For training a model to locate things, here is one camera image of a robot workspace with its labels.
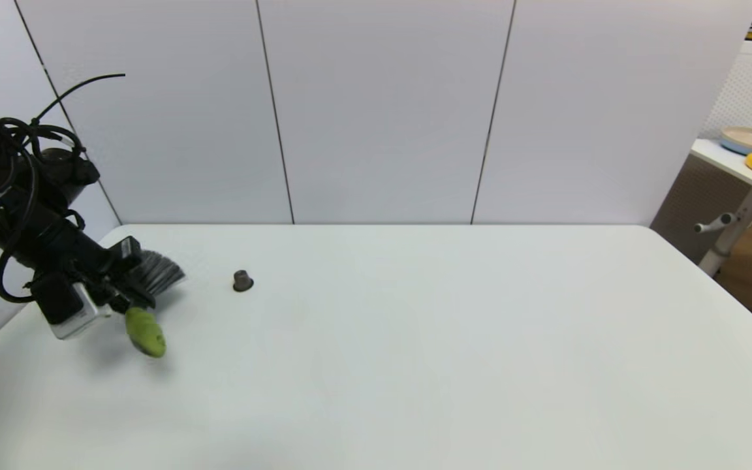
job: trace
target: metal pole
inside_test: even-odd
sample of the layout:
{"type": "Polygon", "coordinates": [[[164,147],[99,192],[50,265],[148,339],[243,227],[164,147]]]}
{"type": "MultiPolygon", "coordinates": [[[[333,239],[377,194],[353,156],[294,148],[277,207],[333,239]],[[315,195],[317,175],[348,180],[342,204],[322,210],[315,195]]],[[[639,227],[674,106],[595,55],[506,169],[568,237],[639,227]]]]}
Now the metal pole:
{"type": "Polygon", "coordinates": [[[719,235],[719,239],[715,241],[713,247],[704,255],[704,259],[698,263],[698,267],[701,268],[704,273],[710,276],[714,276],[718,273],[721,265],[729,258],[730,250],[739,241],[747,227],[750,227],[752,223],[752,188],[739,207],[739,210],[735,213],[736,222],[730,224],[725,231],[719,235]]]}

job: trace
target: table surface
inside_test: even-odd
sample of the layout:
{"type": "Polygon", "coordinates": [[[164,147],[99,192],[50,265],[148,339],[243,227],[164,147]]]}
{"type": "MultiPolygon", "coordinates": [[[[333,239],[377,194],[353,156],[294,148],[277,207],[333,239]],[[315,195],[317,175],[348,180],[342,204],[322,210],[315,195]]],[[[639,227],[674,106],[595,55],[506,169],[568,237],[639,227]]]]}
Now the table surface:
{"type": "Polygon", "coordinates": [[[752,469],[752,315],[655,233],[126,226],[188,280],[0,331],[0,470],[752,469]],[[253,289],[232,290],[248,270],[253,289]]]}
{"type": "Polygon", "coordinates": [[[723,148],[716,140],[695,140],[691,153],[695,157],[728,172],[735,178],[739,178],[746,184],[752,185],[752,169],[744,164],[744,155],[723,148]]]}

